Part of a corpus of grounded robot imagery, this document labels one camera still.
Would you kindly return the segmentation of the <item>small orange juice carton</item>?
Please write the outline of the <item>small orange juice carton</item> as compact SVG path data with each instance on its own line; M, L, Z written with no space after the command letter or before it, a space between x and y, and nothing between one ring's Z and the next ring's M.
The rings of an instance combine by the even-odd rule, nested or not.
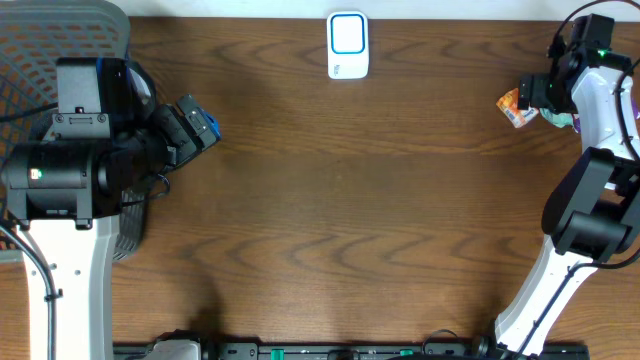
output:
M532 107L520 110L517 106L518 99L519 90L514 88L505 93L496 102L498 109L507 117L515 128L525 126L539 114L539 110Z

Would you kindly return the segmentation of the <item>green snack packet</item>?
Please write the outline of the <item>green snack packet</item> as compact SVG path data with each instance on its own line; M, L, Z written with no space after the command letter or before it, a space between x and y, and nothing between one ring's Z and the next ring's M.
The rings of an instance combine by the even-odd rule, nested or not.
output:
M573 128L573 116L575 114L570 114L570 113L559 113L559 114L555 114L553 113L551 110L547 109L547 108L540 108L539 112L541 114L541 116L547 120L550 124L558 127L558 128L564 128L567 126L570 126Z

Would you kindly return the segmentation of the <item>purple pink snack packet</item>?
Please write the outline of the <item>purple pink snack packet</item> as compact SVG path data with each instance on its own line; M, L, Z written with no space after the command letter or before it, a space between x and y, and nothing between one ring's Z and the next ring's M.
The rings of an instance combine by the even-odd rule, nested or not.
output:
M635 99L632 99L631 101L632 103L632 109L633 109L633 113L634 113L634 118L635 120L639 120L640 119L640 111L639 111L639 106L638 103L636 102ZM576 133L580 134L581 133L581 124L580 124L580 119L579 119L579 115L572 115L573 116L573 129Z

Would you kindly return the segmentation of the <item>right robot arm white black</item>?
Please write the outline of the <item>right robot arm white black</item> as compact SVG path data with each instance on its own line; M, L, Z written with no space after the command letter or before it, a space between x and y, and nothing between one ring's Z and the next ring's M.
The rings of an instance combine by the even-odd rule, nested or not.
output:
M542 215L541 252L511 304L478 339L474 354L536 359L547 335L581 284L613 263L639 235L639 132L632 100L636 62L611 48L614 19L574 12L568 39L556 32L548 72L525 75L516 114L547 110L578 121L582 153L549 196Z

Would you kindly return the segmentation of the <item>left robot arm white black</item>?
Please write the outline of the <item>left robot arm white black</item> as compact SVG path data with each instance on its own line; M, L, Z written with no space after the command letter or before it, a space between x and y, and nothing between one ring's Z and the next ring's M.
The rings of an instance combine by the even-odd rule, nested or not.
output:
M48 131L17 145L1 179L3 233L24 254L34 359L110 359L112 267L121 216L221 138L191 96L158 104L122 58L61 58ZM126 193L136 190L134 202Z

